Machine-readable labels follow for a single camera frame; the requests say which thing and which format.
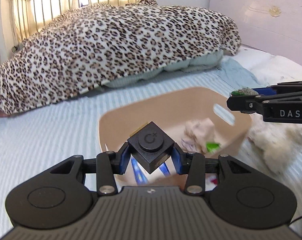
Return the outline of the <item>dark green seaweed packet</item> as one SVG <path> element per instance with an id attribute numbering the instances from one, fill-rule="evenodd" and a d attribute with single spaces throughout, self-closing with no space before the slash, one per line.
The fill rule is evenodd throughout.
<path id="1" fill-rule="evenodd" d="M 234 90 L 230 93 L 230 96 L 246 96 L 246 95 L 258 95 L 259 93 L 252 88 L 241 88 L 238 90 Z"/>

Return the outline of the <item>blue tissue pack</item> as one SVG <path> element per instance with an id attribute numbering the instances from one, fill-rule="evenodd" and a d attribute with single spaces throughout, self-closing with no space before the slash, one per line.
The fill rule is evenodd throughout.
<path id="1" fill-rule="evenodd" d="M 131 166 L 133 168 L 133 173 L 137 185 L 154 183 L 158 179 L 170 176 L 170 171 L 166 163 L 160 165 L 154 172 L 152 172 L 152 174 L 148 174 L 148 172 L 133 157 L 131 158 Z"/>

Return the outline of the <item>green snack packet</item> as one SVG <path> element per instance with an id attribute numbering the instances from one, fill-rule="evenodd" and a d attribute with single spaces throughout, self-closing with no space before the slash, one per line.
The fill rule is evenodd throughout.
<path id="1" fill-rule="evenodd" d="M 207 153 L 213 153 L 220 149 L 220 143 L 218 142 L 206 142 Z"/>

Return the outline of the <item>beige cloth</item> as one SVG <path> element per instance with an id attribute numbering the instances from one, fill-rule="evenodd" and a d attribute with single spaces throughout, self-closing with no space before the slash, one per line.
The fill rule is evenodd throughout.
<path id="1" fill-rule="evenodd" d="M 185 123 L 181 145 L 187 152 L 208 153 L 207 143 L 215 142 L 215 125 L 210 118 Z"/>

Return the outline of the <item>black cube box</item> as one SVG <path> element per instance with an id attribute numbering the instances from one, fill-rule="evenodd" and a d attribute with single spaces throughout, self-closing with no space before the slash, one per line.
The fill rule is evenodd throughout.
<path id="1" fill-rule="evenodd" d="M 174 141 L 154 122 L 148 123 L 127 140 L 131 155 L 152 174 L 171 155 Z"/>

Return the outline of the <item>white red plush toy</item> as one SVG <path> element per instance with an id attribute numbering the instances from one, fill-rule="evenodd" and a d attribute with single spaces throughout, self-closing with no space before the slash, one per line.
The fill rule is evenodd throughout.
<path id="1" fill-rule="evenodd" d="M 212 191 L 218 185 L 218 176 L 215 173 L 206 174 L 205 191 Z"/>

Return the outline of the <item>white pillow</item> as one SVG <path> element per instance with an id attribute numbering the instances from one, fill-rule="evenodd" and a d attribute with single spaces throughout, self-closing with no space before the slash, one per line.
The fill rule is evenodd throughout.
<path id="1" fill-rule="evenodd" d="M 253 73 L 263 86 L 302 81 L 302 66 L 283 56 L 242 46 L 232 59 Z"/>

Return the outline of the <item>beige plastic storage bin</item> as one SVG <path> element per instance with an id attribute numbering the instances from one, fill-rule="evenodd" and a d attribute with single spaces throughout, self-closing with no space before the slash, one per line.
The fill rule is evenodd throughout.
<path id="1" fill-rule="evenodd" d="M 180 145 L 187 122 L 209 118 L 215 125 L 215 141 L 221 147 L 206 156 L 235 156 L 252 119 L 247 114 L 230 112 L 226 101 L 226 97 L 208 88 L 193 87 L 110 110 L 98 122 L 101 150 L 118 151 L 130 136 L 151 121 Z"/>

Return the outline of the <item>white fluffy plush toy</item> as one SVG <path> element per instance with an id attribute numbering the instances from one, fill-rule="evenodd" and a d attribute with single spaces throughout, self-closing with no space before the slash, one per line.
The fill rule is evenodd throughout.
<path id="1" fill-rule="evenodd" d="M 248 139 L 262 151 L 262 159 L 275 174 L 284 172 L 302 152 L 302 125 L 264 122 L 251 114 Z"/>

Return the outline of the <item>light green folded quilt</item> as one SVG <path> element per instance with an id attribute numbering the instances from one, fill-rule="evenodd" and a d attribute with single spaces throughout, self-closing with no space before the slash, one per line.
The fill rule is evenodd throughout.
<path id="1" fill-rule="evenodd" d="M 132 85 L 141 80 L 148 80 L 156 77 L 162 72 L 176 72 L 182 71 L 185 73 L 199 71 L 199 70 L 210 70 L 217 67 L 222 60 L 223 50 L 218 50 L 210 54 L 196 57 L 194 59 L 188 59 L 186 61 L 179 61 L 176 63 L 169 64 L 159 69 L 151 70 L 149 72 L 134 74 L 126 77 L 118 77 L 112 81 L 103 81 L 102 86 L 109 88 L 121 88 L 128 85 Z"/>

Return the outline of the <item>pale pink headboard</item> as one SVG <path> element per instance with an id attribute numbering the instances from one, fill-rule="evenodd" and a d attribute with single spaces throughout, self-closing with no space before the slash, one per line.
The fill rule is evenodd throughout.
<path id="1" fill-rule="evenodd" d="M 210 0 L 209 8 L 235 21 L 242 44 L 302 66 L 302 0 Z"/>

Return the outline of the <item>blue striped bed sheet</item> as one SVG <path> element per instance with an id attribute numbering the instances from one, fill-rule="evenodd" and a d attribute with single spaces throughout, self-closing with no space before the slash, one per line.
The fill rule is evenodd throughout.
<path id="1" fill-rule="evenodd" d="M 206 87 L 224 96 L 241 87 L 265 86 L 252 69 L 225 57 L 207 71 L 161 73 L 148 81 L 102 88 L 71 101 L 0 118 L 0 237 L 12 227 L 5 198 L 17 185 L 74 155 L 100 152 L 98 120 L 106 111 L 188 87 Z"/>

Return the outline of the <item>leopard print blanket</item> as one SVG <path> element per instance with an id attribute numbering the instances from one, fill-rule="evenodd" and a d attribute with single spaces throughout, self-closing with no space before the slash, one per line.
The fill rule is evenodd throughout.
<path id="1" fill-rule="evenodd" d="M 0 111 L 30 111 L 220 49 L 235 55 L 240 46 L 236 23 L 220 12 L 155 0 L 95 3 L 54 18 L 0 65 Z"/>

